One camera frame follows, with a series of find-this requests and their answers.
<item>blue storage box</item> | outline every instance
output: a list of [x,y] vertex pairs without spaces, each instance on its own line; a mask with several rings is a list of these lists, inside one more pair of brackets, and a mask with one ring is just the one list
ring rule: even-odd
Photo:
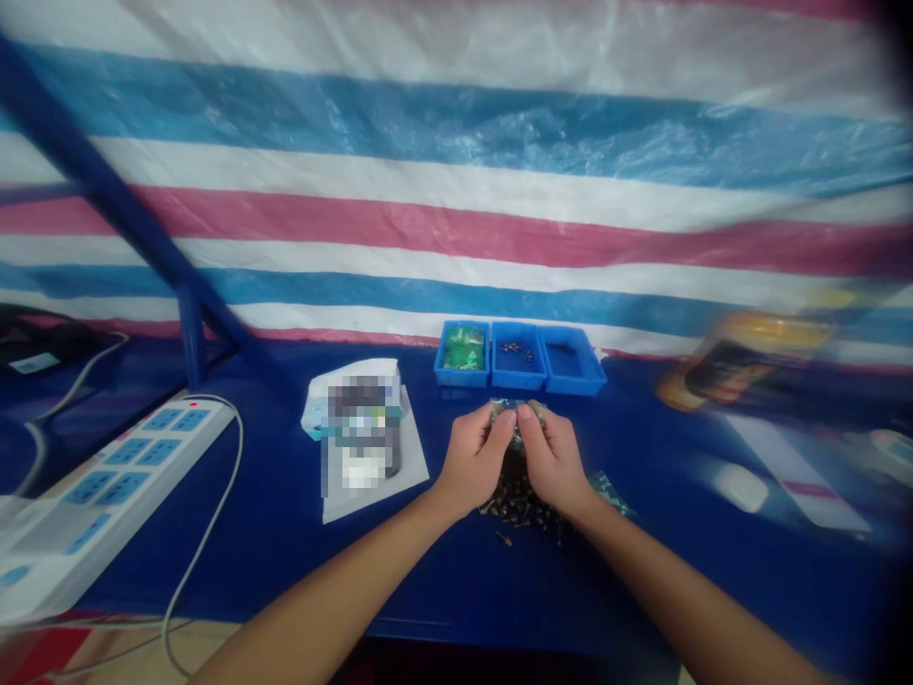
[[[517,343],[521,349],[505,351],[502,345]],[[526,361],[526,353],[533,360]],[[492,324],[492,385],[520,390],[538,390],[548,378],[545,351],[538,330],[528,323]]]
[[581,328],[541,326],[539,339],[549,373],[546,392],[588,397],[599,393],[606,384],[606,372]]
[[[484,370],[444,368],[444,341],[447,339],[447,331],[459,325],[473,326],[484,331]],[[485,387],[488,385],[488,373],[491,368],[491,329],[487,322],[444,322],[444,329],[440,333],[440,343],[437,346],[437,356],[435,357],[435,375],[437,376],[438,385],[456,385],[457,387]]]

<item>blue stripe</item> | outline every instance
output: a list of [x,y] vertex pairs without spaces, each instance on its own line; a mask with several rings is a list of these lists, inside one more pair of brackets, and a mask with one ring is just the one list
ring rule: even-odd
[[[289,303],[373,306],[399,311],[539,319],[623,326],[700,337],[730,311],[744,307],[662,295],[595,290],[530,292],[422,279],[339,273],[202,269],[229,304]],[[173,297],[144,266],[31,266],[0,263],[0,288],[39,291],[54,299]],[[841,338],[909,346],[913,310],[872,312]]]
[[94,135],[817,197],[913,179],[910,129],[887,122],[23,50]]

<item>striped tarp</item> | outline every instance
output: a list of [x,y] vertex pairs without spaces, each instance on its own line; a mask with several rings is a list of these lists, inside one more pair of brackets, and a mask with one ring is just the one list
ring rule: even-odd
[[[849,0],[15,0],[0,23],[267,337],[513,319],[685,354],[862,277],[910,216],[904,77]],[[0,183],[58,180],[0,120]],[[178,318],[76,199],[0,209],[0,301]],[[836,358],[913,363],[911,302]]]

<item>cable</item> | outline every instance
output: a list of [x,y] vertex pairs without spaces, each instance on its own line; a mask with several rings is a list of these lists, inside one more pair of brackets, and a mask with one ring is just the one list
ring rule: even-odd
[[219,518],[219,514],[222,512],[222,508],[225,506],[225,501],[228,499],[228,495],[231,494],[231,488],[234,486],[235,478],[238,476],[238,469],[241,467],[241,456],[244,451],[244,422],[241,419],[241,412],[238,411],[238,407],[236,407],[225,398],[219,397],[218,395],[193,394],[182,398],[182,400],[191,399],[220,401],[235,413],[235,419],[238,420],[238,454],[235,457],[235,467],[231,472],[231,478],[228,479],[228,484],[225,486],[225,491],[222,494],[222,499],[219,500],[219,504],[216,506],[216,511],[213,512],[212,519],[209,520],[209,525],[206,526],[206,531],[203,533],[203,538],[200,540],[200,544],[197,546],[197,551],[194,553],[193,558],[190,560],[190,564],[187,566],[187,570],[184,572],[184,577],[181,578],[181,582],[178,583],[178,587],[174,591],[174,595],[171,596],[171,601],[168,602],[168,609],[165,612],[165,617],[162,619],[161,638],[162,643],[165,646],[165,656],[171,663],[171,666],[174,668],[174,670],[186,678],[190,678],[192,674],[189,671],[185,670],[184,667],[178,663],[177,659],[171,653],[171,643],[168,639],[168,634],[170,632],[168,630],[168,623],[171,620],[171,614],[174,612],[174,607],[178,603],[178,597],[181,596],[181,591],[184,589],[184,586],[187,583],[187,579],[190,578],[190,574],[193,573],[193,569],[197,565],[197,561],[200,559],[200,555],[203,553],[203,548],[206,546],[206,542],[209,540],[209,534],[212,533],[212,529],[216,525],[216,520]]
[[103,618],[75,618],[64,621],[41,621],[29,625],[17,625],[0,631],[1,635],[13,633],[31,633],[33,631],[50,630],[52,628],[91,628],[92,630],[123,631],[142,628],[156,628],[162,625],[160,618],[142,620],[104,620]]
[[[193,623],[192,620],[185,621],[181,625],[176,625],[176,626],[174,626],[174,628],[170,628],[168,631],[170,633],[174,633],[175,631],[179,631],[182,628],[186,628],[191,623]],[[144,647],[148,647],[150,644],[152,644],[153,642],[157,642],[160,639],[162,639],[162,636],[156,635],[155,637],[151,637],[148,640],[144,640],[143,642],[140,642],[138,645],[133,645],[129,649],[125,649],[122,652],[118,652],[116,655],[111,655],[111,656],[108,656],[107,658],[103,658],[101,661],[96,661],[95,663],[89,664],[88,666],[81,666],[79,668],[69,669],[68,671],[47,671],[46,673],[37,675],[36,677],[34,677],[30,680],[26,680],[24,683],[22,683],[22,685],[34,685],[34,683],[40,682],[41,680],[44,680],[45,678],[48,680],[62,680],[64,678],[76,677],[78,675],[85,675],[87,673],[91,673],[92,671],[96,671],[100,668],[103,668],[103,667],[107,666],[108,664],[113,663],[114,661],[118,661],[119,659],[122,659],[127,655],[131,655],[134,652],[138,652],[139,650],[143,649]]]
[[30,421],[26,421],[26,430],[29,431],[31,438],[35,442],[35,459],[32,462],[31,468],[26,474],[26,477],[22,479],[22,482],[19,483],[19,487],[16,488],[16,491],[12,494],[13,497],[22,497],[28,492],[30,487],[35,483],[35,479],[38,478],[41,470],[44,468],[45,461],[48,458],[48,442],[45,440],[45,434],[42,433],[41,428],[38,426],[38,421],[49,419],[61,409],[66,407],[72,401],[73,397],[75,397],[76,393],[79,392],[79,389],[83,386],[83,383],[86,382],[86,377],[92,370],[92,367],[103,357],[111,354],[111,352],[114,350],[120,349],[127,343],[127,341],[130,340],[130,337],[126,333],[115,332],[114,335],[120,336],[122,339],[119,342],[113,344],[111,347],[105,348],[97,355],[92,357],[92,359],[90,359],[88,363],[83,367],[83,370],[80,372],[79,376],[76,377],[76,380],[73,382],[73,385],[70,386],[67,394],[64,395],[60,401],[54,404],[44,414],[40,414]]

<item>pile of bolts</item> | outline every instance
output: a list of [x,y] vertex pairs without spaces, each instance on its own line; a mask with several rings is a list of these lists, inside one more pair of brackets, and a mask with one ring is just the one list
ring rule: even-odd
[[[518,344],[517,342],[506,342],[501,345],[501,351],[502,352],[522,352],[523,345]],[[525,359],[527,362],[531,362],[533,360],[533,353],[530,350],[527,350],[526,354],[523,356],[523,359]]]
[[[508,450],[504,456],[504,467],[495,493],[478,508],[478,512],[499,517],[505,523],[512,523],[514,528],[536,526],[548,531],[551,526],[557,531],[558,546],[561,546],[565,520],[551,505],[539,499],[526,475],[526,460],[515,450]],[[495,534],[504,544],[513,545],[501,531],[495,531]]]

